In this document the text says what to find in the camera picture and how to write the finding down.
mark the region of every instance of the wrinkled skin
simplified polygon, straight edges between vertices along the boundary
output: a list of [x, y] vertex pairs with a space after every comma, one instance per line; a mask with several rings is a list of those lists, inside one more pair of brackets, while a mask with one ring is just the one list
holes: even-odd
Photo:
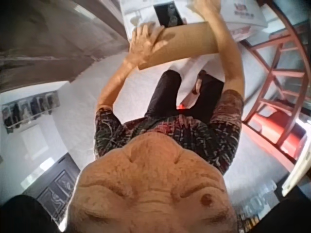
[[234, 232], [221, 173], [160, 133], [145, 133], [88, 165], [69, 207], [79, 233]]

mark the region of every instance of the shirt sleeve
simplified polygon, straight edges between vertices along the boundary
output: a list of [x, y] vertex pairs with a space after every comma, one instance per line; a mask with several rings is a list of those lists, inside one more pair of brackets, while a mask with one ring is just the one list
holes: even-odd
[[101, 108], [95, 116], [95, 145], [94, 153], [95, 158], [104, 155], [104, 149], [111, 141], [113, 135], [116, 133], [121, 123], [119, 119], [113, 114], [112, 110]]
[[238, 92], [223, 92], [208, 125], [213, 134], [213, 165], [223, 174], [231, 165], [238, 148], [243, 107], [243, 98]]

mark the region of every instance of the white wall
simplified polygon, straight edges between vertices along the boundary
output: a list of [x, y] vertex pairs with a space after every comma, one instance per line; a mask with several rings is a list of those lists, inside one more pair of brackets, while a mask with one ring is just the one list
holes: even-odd
[[58, 90], [68, 81], [53, 82], [53, 83], [43, 83], [32, 86], [26, 86], [19, 89], [14, 89], [11, 91], [6, 91], [0, 94], [0, 104], [6, 104], [12, 101], [16, 101], [29, 96], [37, 95], [44, 92]]
[[[4, 104], [39, 93], [54, 91], [65, 83], [46, 83], [4, 92], [0, 96], [1, 103]], [[10, 134], [7, 133], [3, 121], [1, 121], [0, 155], [3, 161], [0, 164], [0, 204], [15, 195], [21, 194], [24, 189], [20, 183], [38, 168], [42, 162], [48, 158], [57, 161], [68, 152], [58, 133], [52, 115], [43, 115], [30, 124], [22, 125], [19, 129], [15, 129]], [[38, 125], [41, 128], [49, 149], [32, 160], [20, 132], [34, 125]]]

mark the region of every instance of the cardboard tube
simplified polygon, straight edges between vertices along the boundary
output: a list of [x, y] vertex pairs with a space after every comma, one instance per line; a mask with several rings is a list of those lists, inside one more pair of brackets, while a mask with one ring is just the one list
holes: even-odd
[[159, 37], [161, 39], [168, 40], [169, 44], [153, 54], [147, 63], [140, 65], [139, 70], [184, 58], [218, 53], [214, 33], [207, 22], [166, 28]]

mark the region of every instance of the man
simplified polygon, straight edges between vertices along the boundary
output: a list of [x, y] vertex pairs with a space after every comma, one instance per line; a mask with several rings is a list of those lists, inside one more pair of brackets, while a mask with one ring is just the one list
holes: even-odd
[[220, 15], [220, 0], [196, 0], [195, 8], [215, 34], [225, 83], [200, 72], [198, 101], [191, 109], [176, 110], [181, 78], [168, 70], [145, 117], [121, 125], [113, 104], [126, 78], [168, 43], [157, 40], [162, 27], [153, 31], [151, 24], [138, 27], [129, 55], [99, 97], [97, 160], [79, 177], [69, 206], [68, 232], [237, 231], [223, 174], [234, 158], [241, 131], [242, 60]]

